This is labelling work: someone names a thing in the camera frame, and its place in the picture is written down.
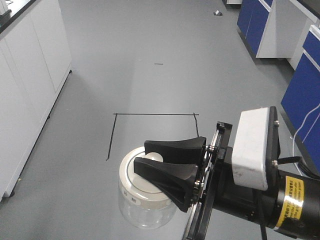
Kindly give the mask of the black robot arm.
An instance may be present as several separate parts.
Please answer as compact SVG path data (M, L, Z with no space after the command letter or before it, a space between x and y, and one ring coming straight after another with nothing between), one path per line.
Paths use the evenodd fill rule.
M206 237L213 209L256 223L291 238L320 237L320 182L276 169L275 184L262 191L235 183L228 146L232 125L218 122L212 143L205 137L182 141L146 141L146 153L163 160L136 157L134 172L159 188L183 212L189 212L185 240Z

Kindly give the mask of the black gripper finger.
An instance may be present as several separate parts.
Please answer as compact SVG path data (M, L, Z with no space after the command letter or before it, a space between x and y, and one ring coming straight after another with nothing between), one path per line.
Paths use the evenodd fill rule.
M197 179L196 164L175 164L136 157L134 172L159 188L182 212L192 202Z
M206 141L203 136L179 141L146 140L144 152L160 154L164 163L199 165L205 155Z

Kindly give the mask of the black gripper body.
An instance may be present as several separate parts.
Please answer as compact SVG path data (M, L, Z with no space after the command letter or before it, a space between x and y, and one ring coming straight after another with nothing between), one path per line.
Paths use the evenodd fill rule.
M213 209L246 219L260 226L261 238L267 239L279 188L278 160L272 161L275 184L266 191L236 185L232 173L232 152L229 138L232 125L218 122L211 145L205 149L200 169L201 179L194 186L202 190L193 202L183 239L203 240L206 237Z

